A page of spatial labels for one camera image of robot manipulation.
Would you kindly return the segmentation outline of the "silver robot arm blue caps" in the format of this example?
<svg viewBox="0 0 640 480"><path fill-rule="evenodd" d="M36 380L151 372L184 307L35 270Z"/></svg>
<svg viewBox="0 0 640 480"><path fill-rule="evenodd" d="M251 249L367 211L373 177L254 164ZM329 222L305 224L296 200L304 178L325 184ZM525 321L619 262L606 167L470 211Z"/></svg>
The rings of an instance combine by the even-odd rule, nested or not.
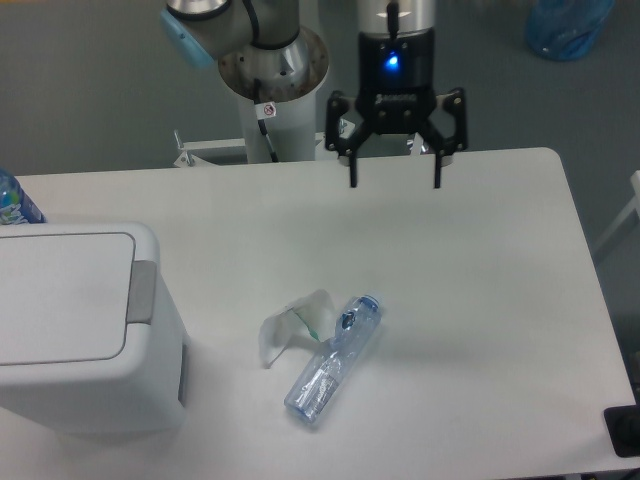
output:
<svg viewBox="0 0 640 480"><path fill-rule="evenodd" d="M432 1L361 1L359 87L333 92L324 146L351 177L373 135L418 135L436 169L468 146L465 94L433 88ZM160 14L167 37L193 65L216 65L238 101L251 163L309 160L315 153L315 96L329 69L322 39L302 25L296 1L169 1Z"/></svg>

